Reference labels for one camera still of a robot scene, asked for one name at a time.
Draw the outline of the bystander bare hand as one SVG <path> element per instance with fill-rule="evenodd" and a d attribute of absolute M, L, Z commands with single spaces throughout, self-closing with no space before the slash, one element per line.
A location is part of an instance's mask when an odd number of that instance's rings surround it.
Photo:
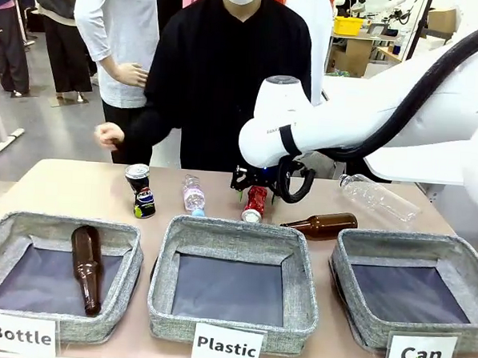
<path fill-rule="evenodd" d="M 127 86 L 144 88 L 147 84 L 148 71 L 135 62 L 118 64 L 116 78 Z"/>

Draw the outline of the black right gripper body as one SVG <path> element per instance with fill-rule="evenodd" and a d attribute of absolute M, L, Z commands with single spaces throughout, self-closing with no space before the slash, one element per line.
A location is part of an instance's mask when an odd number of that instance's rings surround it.
<path fill-rule="evenodd" d="M 267 187 L 275 196 L 280 196 L 277 183 L 278 173 L 279 171 L 277 166 L 257 168 L 248 165 L 246 174 L 246 188 L 251 186 Z"/>

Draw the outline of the person's right hand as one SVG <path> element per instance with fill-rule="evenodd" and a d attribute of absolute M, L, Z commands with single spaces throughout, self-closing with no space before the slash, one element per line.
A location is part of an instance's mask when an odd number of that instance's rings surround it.
<path fill-rule="evenodd" d="M 123 130 L 115 123 L 101 123 L 94 129 L 98 144 L 109 151 L 117 151 L 123 143 Z"/>

